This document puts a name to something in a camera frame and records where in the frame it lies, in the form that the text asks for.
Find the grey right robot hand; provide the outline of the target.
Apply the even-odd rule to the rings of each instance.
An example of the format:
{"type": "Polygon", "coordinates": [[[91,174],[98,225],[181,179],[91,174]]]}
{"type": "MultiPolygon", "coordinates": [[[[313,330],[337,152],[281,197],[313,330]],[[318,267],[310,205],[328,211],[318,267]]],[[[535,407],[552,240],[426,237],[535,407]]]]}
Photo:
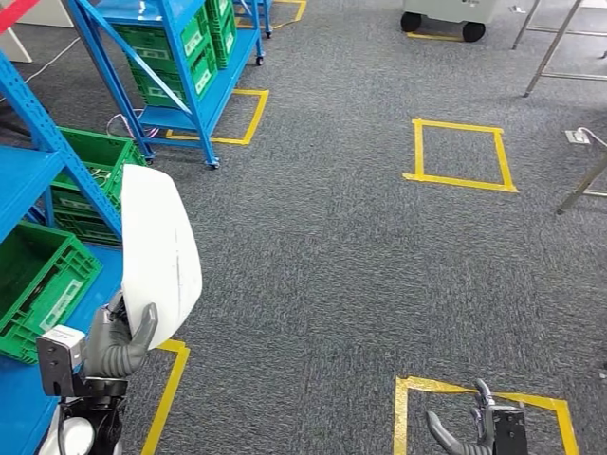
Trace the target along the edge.
{"type": "Polygon", "coordinates": [[[470,409],[477,431],[476,443],[461,442],[445,429],[433,411],[426,412],[426,422],[430,433],[447,454],[491,455],[495,441],[494,431],[489,429],[492,408],[495,405],[490,388],[482,379],[475,380],[476,407],[470,409]]]}

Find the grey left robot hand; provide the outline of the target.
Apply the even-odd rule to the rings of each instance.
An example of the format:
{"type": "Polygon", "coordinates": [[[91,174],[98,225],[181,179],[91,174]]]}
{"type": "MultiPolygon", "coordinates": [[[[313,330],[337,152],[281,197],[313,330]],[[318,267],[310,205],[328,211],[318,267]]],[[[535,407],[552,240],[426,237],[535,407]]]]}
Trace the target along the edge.
{"type": "Polygon", "coordinates": [[[94,313],[86,341],[84,374],[87,377],[123,379],[138,370],[144,361],[159,323],[157,306],[150,302],[142,322],[131,332],[121,291],[94,313]]]}

